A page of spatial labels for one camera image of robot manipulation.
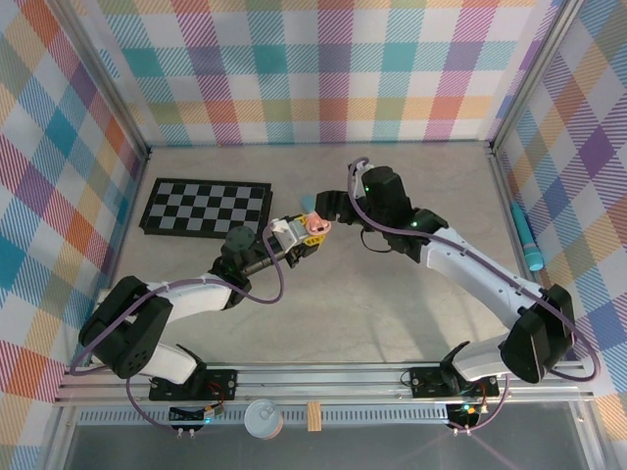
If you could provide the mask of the black and grey chessboard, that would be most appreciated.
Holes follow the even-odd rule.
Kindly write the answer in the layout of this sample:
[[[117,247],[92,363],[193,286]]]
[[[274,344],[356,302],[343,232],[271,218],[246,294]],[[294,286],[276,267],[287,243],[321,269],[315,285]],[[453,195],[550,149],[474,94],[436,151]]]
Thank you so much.
[[[146,235],[224,239],[229,230],[245,226],[259,237],[271,201],[268,183],[160,177],[139,227]]]

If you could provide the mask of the teal cylindrical tube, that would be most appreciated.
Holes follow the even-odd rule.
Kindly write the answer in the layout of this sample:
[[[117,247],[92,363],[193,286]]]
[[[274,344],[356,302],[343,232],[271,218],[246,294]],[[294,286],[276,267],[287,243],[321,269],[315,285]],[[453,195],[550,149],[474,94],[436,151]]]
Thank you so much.
[[[531,272],[542,270],[544,268],[543,256],[532,235],[524,211],[516,201],[512,201],[510,212],[529,270]]]

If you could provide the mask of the silver tin can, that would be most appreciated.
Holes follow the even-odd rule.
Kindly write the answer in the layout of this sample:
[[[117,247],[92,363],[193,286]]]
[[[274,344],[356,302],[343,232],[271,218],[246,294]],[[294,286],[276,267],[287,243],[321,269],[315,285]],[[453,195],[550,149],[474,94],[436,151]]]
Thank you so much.
[[[276,403],[269,399],[258,399],[247,407],[244,425],[251,436],[269,440],[282,430],[283,416]]]

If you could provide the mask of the slotted metal strip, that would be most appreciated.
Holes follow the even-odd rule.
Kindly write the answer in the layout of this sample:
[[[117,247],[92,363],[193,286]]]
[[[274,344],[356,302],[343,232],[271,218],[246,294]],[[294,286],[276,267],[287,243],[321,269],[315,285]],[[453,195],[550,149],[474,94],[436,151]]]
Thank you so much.
[[[210,423],[221,425],[244,424],[246,405],[233,405]],[[282,405],[284,423],[288,425],[307,424],[305,405]],[[169,418],[167,408],[147,412],[152,419],[166,423]],[[366,424],[431,424],[446,423],[449,420],[447,407],[441,404],[382,404],[382,405],[323,405],[321,423],[331,425]],[[81,410],[77,422],[80,425],[142,425],[149,424],[130,407],[88,407]]]

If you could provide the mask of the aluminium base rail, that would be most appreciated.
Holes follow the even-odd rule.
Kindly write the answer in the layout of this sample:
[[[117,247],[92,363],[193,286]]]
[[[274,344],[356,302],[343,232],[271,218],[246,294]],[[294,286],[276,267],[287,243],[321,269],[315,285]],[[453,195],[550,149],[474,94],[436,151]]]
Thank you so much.
[[[232,404],[247,404],[269,399],[278,404],[391,404],[391,403],[461,403],[479,402],[479,396],[412,395],[410,363],[278,363],[278,364],[215,364],[214,369],[237,371],[236,391]],[[536,385],[517,378],[498,377],[501,395],[508,402],[562,402],[592,400],[589,383],[575,383],[548,375]],[[125,381],[111,371],[99,370],[85,376],[66,374],[57,392],[57,406],[127,404]]]

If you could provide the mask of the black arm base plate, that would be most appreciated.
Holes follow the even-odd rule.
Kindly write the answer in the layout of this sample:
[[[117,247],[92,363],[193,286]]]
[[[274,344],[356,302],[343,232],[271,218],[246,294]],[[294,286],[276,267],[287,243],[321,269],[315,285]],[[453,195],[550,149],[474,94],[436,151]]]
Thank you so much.
[[[153,378],[150,383],[150,401],[234,400],[237,371],[235,369],[199,369],[180,385],[163,378]]]
[[[441,367],[412,367],[402,373],[400,383],[417,398],[495,398],[500,395],[495,376],[467,381]]]

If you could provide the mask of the aluminium frame post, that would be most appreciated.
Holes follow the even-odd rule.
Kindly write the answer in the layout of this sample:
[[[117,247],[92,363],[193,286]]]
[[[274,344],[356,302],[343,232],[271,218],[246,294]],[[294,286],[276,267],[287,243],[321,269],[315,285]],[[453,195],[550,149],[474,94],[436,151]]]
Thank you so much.
[[[71,37],[78,56],[84,62],[84,66],[94,80],[96,86],[103,93],[105,100],[111,107],[114,116],[118,119],[121,128],[126,132],[135,150],[141,159],[148,162],[151,156],[151,147],[141,135],[138,125],[131,115],[130,109],[122,100],[121,93],[111,78],[104,61],[93,45],[85,27],[82,25],[79,15],[75,11],[72,0],[56,0],[59,8],[59,16],[63,15],[66,23],[66,31]]]
[[[528,44],[524,43],[524,57],[514,61],[518,68],[486,134],[485,140],[489,143],[492,155],[498,156],[502,151],[506,139],[521,119],[524,108],[585,2],[586,0],[539,0],[539,7],[544,15],[541,21],[531,23],[530,32],[534,36],[528,40]]]

